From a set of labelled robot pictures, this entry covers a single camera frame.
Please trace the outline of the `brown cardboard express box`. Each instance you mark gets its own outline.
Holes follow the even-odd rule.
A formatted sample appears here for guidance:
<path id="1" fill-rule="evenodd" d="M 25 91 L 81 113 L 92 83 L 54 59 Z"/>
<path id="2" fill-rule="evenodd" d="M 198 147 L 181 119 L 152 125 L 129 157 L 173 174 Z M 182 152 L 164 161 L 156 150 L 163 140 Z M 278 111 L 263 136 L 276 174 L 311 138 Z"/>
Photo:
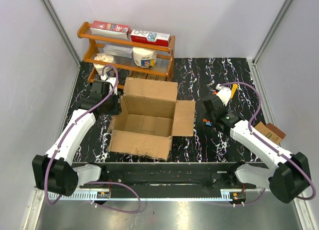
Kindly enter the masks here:
<path id="1" fill-rule="evenodd" d="M 178 100 L 178 84 L 126 79 L 121 113 L 109 126 L 109 151 L 167 160 L 173 137 L 193 136 L 195 101 Z"/>

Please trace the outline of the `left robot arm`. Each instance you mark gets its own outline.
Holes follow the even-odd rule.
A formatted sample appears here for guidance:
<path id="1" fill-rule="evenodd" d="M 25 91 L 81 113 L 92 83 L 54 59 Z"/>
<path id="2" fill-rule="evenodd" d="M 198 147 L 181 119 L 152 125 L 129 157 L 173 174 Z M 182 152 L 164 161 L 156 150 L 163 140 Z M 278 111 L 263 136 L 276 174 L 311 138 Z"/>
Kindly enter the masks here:
<path id="1" fill-rule="evenodd" d="M 100 165 L 87 163 L 73 168 L 72 163 L 82 140 L 98 118 L 104 114 L 120 114 L 117 84 L 114 77 L 95 80 L 89 94 L 77 102 L 58 140 L 44 155 L 33 158 L 32 169 L 38 189 L 68 197 L 86 183 L 91 182 L 98 188 L 107 184 L 108 176 Z"/>

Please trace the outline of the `yellow utility knife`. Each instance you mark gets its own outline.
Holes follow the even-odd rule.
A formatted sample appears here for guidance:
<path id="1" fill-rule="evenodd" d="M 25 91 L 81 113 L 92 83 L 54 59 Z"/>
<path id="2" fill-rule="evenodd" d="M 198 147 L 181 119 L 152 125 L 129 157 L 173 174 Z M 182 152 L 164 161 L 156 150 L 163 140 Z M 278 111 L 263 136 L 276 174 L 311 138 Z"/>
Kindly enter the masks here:
<path id="1" fill-rule="evenodd" d="M 232 85 L 230 99 L 233 99 L 233 97 L 234 97 L 234 95 L 235 95 L 235 93 L 236 93 L 237 88 L 238 88 L 238 84 L 233 84 L 233 85 Z"/>

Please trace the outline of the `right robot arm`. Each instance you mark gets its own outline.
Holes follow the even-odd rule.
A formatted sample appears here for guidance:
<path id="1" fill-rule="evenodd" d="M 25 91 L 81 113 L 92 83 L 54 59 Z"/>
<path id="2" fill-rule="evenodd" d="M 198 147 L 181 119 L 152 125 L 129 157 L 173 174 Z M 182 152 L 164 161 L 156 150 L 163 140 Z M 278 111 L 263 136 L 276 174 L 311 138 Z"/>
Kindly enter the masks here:
<path id="1" fill-rule="evenodd" d="M 310 186 L 309 162 L 303 153 L 293 154 L 267 139 L 242 115 L 228 111 L 220 94 L 209 95 L 202 103 L 213 127 L 245 146 L 266 165 L 262 168 L 243 162 L 235 164 L 227 172 L 230 187 L 256 185 L 269 189 L 279 201 L 288 204 Z"/>

